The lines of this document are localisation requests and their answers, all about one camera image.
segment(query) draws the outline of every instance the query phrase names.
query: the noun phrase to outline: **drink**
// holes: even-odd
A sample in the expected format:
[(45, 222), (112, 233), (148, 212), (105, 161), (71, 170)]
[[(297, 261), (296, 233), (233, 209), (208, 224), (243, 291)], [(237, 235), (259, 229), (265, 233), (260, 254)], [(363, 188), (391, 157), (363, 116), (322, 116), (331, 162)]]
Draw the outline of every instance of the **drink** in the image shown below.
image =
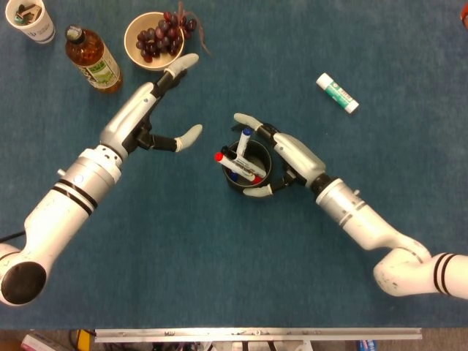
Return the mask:
[(88, 82), (103, 93), (117, 91), (124, 78), (99, 35), (79, 26), (68, 26), (65, 35), (65, 51)]

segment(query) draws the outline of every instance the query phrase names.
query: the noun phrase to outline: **pen holder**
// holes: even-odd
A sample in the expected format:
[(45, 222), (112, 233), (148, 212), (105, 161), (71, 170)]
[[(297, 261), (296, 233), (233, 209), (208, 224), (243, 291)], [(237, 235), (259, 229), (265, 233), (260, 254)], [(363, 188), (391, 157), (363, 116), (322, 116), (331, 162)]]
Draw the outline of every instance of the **pen holder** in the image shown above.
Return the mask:
[[(239, 142), (236, 141), (235, 143), (231, 144), (229, 148), (235, 151), (237, 149), (238, 144)], [(229, 170), (225, 166), (222, 166), (222, 172), (226, 177), (227, 183), (238, 192), (242, 192), (244, 189), (248, 188), (257, 188), (259, 186), (265, 186), (268, 183), (268, 179), (270, 178), (271, 171), (273, 168), (273, 162), (271, 161), (271, 155), (268, 149), (262, 143), (259, 143), (256, 140), (249, 140), (249, 142), (247, 143), (246, 150), (244, 152), (244, 158), (265, 170), (266, 176), (264, 177), (264, 179), (257, 184), (252, 184), (245, 178), (239, 176), (237, 181), (234, 181), (230, 177), (231, 170)]]

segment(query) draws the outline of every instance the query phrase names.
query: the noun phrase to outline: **blue table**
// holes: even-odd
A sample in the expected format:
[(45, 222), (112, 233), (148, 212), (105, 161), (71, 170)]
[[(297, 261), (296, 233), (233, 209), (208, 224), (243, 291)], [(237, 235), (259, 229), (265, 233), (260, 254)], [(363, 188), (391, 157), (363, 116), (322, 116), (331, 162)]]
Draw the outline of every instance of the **blue table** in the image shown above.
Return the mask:
[[(468, 33), (455, 0), (192, 0), (207, 45), (154, 111), (154, 130), (202, 123), (182, 154), (138, 150), (57, 260), (40, 298), (0, 306), (0, 328), (468, 326), (468, 303), (394, 298), (365, 252), (300, 186), (266, 200), (229, 189), (214, 152), (233, 114), (307, 144), (377, 212), (431, 253), (468, 253)], [(0, 22), (0, 233), (23, 220), (142, 83), (123, 35), (174, 1), (47, 0), (57, 37), (39, 46)], [(64, 52), (64, 29), (99, 33), (124, 73), (94, 91)], [(327, 72), (360, 107), (347, 115), (315, 84)]]

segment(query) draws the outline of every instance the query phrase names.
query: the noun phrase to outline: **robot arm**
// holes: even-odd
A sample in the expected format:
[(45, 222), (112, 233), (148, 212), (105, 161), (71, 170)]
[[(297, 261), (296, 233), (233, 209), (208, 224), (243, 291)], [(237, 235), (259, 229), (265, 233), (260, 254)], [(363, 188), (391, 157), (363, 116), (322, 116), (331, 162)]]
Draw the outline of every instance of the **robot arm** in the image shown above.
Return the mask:
[(137, 147), (177, 152), (198, 138), (199, 124), (173, 139), (149, 133), (152, 110), (197, 60), (195, 54), (182, 56), (157, 83), (141, 86), (105, 127), (100, 144), (58, 172), (61, 178), (25, 220), (24, 249), (0, 244), (1, 302), (19, 306), (41, 293), (55, 259), (117, 183), (123, 162)]
[(234, 119), (267, 140), (287, 166), (282, 180), (244, 190), (248, 196), (272, 195), (300, 182), (316, 195), (316, 203), (363, 249), (391, 249), (374, 268), (374, 278), (394, 296), (442, 293), (468, 299), (468, 256), (438, 254), (390, 226), (339, 178), (325, 173), (325, 164), (304, 144), (257, 119), (236, 113)]

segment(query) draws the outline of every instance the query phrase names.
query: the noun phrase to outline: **blue marker cap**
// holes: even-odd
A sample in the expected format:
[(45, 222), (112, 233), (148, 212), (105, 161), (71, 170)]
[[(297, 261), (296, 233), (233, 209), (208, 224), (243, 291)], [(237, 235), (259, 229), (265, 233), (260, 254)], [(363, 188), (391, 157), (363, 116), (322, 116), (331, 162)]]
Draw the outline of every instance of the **blue marker cap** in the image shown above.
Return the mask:
[(231, 178), (232, 181), (237, 181), (239, 178), (239, 174), (237, 174), (236, 172), (230, 171), (229, 178)]
[(244, 128), (244, 130), (242, 131), (242, 134), (252, 135), (252, 130), (250, 128)]

